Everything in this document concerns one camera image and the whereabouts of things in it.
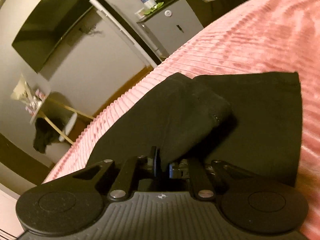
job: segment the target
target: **bed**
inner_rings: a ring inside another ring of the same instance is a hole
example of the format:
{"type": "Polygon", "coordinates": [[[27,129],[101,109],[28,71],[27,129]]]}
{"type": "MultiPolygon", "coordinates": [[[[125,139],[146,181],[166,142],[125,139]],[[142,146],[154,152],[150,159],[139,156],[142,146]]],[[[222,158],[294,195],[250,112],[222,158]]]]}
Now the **bed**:
{"type": "Polygon", "coordinates": [[[209,74],[297,71],[303,135],[297,187],[309,202],[301,228],[320,238],[320,0],[250,0],[184,44],[132,89],[104,109],[81,133],[44,182],[85,167],[99,138],[151,88],[180,72],[209,74]]]}

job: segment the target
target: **gray ribbed panel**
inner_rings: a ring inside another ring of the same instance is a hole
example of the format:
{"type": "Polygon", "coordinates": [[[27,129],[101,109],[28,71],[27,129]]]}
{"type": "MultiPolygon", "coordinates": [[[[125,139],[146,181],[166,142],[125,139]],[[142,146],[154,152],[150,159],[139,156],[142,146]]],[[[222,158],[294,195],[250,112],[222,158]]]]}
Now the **gray ribbed panel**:
{"type": "MultiPolygon", "coordinates": [[[[214,204],[191,198],[188,192],[136,192],[130,200],[112,203],[93,226],[54,240],[306,240],[298,232],[284,236],[254,236],[242,232],[219,214],[214,204]]],[[[26,233],[21,240],[50,237],[26,233]]]]}

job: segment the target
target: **wooden table leg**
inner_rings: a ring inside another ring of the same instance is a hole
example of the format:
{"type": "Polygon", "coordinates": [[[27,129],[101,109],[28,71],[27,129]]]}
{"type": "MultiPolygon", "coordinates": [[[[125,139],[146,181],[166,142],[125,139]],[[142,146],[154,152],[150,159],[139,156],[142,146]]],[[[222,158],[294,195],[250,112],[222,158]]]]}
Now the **wooden table leg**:
{"type": "Polygon", "coordinates": [[[65,138],[65,140],[67,140],[69,143],[71,143],[71,145],[73,145],[73,141],[71,141],[70,138],[66,136],[64,132],[62,132],[53,122],[51,122],[51,120],[42,111],[39,111],[38,114],[43,119],[45,119],[48,122],[48,124],[50,124],[52,128],[55,129],[63,138],[65,138]]]}
{"type": "Polygon", "coordinates": [[[64,105],[63,103],[60,103],[59,101],[56,101],[56,100],[51,99],[51,98],[47,98],[47,100],[49,100],[49,101],[57,104],[58,106],[61,106],[61,107],[65,108],[65,109],[67,109],[67,110],[69,110],[69,111],[72,111],[72,112],[74,112],[74,113],[80,114],[80,115],[82,115],[82,116],[84,116],[84,117],[86,117],[86,118],[89,118],[89,119],[92,119],[92,120],[94,119],[93,116],[87,115],[87,114],[85,114],[85,113],[83,113],[83,112],[81,112],[81,111],[78,111],[78,110],[70,107],[70,106],[66,106],[66,105],[64,105]]]}

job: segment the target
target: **wall-mounted tv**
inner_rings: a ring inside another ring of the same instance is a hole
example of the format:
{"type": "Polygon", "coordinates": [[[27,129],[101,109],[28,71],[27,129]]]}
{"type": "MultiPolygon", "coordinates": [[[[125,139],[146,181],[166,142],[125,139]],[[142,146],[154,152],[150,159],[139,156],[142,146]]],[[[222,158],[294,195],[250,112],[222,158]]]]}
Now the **wall-mounted tv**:
{"type": "Polygon", "coordinates": [[[39,72],[63,37],[92,8],[90,0],[41,0],[12,46],[39,72]]]}

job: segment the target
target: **gray cabinet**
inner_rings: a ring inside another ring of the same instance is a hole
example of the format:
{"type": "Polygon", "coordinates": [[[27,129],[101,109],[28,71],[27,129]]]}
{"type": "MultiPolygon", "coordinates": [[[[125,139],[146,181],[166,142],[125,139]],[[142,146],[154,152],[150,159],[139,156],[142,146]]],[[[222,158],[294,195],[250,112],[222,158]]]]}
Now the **gray cabinet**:
{"type": "Polygon", "coordinates": [[[171,55],[203,29],[186,0],[173,0],[138,23],[164,56],[171,55]]]}

